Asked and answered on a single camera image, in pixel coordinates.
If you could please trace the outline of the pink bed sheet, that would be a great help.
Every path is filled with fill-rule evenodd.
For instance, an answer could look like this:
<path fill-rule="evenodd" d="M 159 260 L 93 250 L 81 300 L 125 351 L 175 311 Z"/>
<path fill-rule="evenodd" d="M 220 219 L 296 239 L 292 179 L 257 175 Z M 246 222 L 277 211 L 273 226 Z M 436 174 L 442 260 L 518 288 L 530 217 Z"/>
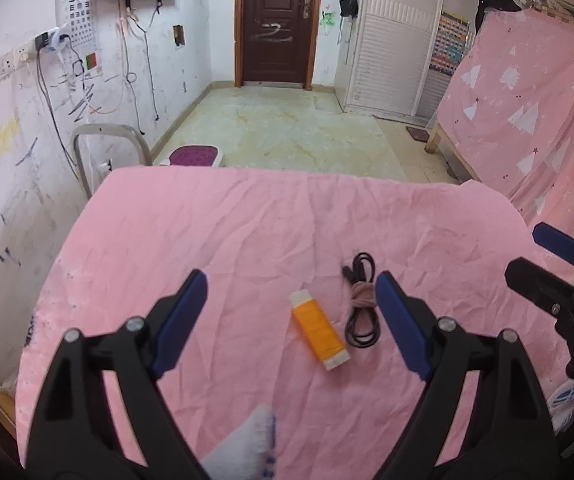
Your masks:
<path fill-rule="evenodd" d="M 207 274 L 208 300 L 160 389 L 187 443 L 211 452 L 259 405 L 277 420 L 281 479 L 369 479 L 423 385 L 392 336 L 327 370 L 293 318 L 306 290 L 336 330 L 342 267 L 368 252 L 409 295 L 465 330 L 518 333 L 545 393 L 566 378 L 554 322 L 508 289 L 508 263 L 540 262 L 522 216 L 479 183 L 414 184 L 236 168 L 113 171 L 76 220 L 33 312 L 16 393 L 20 444 L 63 333 L 110 333 Z"/>

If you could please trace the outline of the orange thread spool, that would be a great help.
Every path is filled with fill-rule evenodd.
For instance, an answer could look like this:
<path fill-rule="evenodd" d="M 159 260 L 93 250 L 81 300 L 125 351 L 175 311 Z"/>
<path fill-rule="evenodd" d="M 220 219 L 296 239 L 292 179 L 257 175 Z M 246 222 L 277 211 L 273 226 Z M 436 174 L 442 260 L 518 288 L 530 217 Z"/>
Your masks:
<path fill-rule="evenodd" d="M 350 354 L 324 310 L 306 289 L 289 296 L 291 310 L 316 359 L 327 370 L 347 363 Z"/>

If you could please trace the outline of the grey chair frame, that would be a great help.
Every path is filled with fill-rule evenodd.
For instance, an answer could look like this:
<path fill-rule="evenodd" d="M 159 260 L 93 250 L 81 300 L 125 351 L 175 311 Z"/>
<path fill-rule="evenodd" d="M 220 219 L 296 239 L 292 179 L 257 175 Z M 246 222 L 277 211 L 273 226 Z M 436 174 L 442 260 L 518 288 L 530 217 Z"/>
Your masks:
<path fill-rule="evenodd" d="M 144 136 L 129 125 L 76 127 L 72 132 L 72 154 L 87 198 L 93 196 L 112 171 L 153 164 Z"/>

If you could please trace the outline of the brown wooden door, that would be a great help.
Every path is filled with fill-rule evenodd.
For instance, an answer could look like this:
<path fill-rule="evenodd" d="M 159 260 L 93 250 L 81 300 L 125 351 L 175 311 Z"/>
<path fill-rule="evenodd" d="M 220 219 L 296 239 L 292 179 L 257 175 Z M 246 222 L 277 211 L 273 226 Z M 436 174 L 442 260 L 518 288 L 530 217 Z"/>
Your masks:
<path fill-rule="evenodd" d="M 321 0 L 235 0 L 237 87 L 312 88 Z"/>

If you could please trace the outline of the blue white slipper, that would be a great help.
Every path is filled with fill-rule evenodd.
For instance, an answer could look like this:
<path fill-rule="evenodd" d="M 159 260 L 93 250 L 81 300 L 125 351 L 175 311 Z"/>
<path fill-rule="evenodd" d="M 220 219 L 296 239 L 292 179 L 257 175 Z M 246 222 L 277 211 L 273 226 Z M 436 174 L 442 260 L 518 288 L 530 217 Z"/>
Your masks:
<path fill-rule="evenodd" d="M 570 423 L 574 414 L 574 379 L 568 379 L 552 393 L 548 408 L 554 432 L 558 434 Z"/>

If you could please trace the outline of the colourful wall chart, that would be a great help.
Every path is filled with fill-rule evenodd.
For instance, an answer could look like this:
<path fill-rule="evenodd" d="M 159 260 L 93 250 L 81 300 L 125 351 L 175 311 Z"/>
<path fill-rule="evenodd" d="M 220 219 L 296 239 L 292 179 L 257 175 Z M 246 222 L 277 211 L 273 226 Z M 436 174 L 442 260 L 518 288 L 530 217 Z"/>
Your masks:
<path fill-rule="evenodd" d="M 452 76 L 468 49 L 470 22 L 460 16 L 442 11 L 429 70 Z"/>

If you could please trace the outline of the white louvered wardrobe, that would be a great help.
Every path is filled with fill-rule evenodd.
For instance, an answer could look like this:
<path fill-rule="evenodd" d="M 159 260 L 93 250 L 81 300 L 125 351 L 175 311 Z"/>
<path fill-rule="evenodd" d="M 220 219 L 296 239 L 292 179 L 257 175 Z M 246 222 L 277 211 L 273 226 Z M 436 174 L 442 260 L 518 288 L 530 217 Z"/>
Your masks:
<path fill-rule="evenodd" d="M 415 117 L 429 69 L 442 0 L 357 0 L 335 76 L 345 112 L 395 120 Z"/>

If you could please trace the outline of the purple bathroom scale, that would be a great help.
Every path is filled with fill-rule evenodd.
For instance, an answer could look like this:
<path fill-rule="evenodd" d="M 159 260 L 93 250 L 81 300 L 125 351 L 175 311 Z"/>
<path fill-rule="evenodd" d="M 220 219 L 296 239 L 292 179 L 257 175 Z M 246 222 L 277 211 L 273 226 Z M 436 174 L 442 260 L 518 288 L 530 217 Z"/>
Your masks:
<path fill-rule="evenodd" d="M 224 155 L 210 144 L 186 144 L 174 148 L 167 157 L 159 162 L 160 166 L 183 167 L 221 167 Z"/>

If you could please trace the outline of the eye chart poster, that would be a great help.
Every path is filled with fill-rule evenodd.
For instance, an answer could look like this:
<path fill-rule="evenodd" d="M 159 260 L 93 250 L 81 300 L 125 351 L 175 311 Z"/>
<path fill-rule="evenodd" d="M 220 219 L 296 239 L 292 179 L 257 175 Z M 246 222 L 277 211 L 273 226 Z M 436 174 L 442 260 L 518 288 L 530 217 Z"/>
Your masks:
<path fill-rule="evenodd" d="M 56 0 L 56 16 L 62 52 L 73 75 L 98 70 L 96 0 Z"/>

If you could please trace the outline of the white knitted glove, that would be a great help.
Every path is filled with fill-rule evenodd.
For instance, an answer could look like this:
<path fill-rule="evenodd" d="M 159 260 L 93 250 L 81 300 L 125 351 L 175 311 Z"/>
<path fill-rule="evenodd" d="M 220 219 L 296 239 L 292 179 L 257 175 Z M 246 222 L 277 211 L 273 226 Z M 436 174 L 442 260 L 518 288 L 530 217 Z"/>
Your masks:
<path fill-rule="evenodd" d="M 260 405 L 202 458 L 201 466 L 213 480 L 274 479 L 276 462 L 276 418 Z"/>

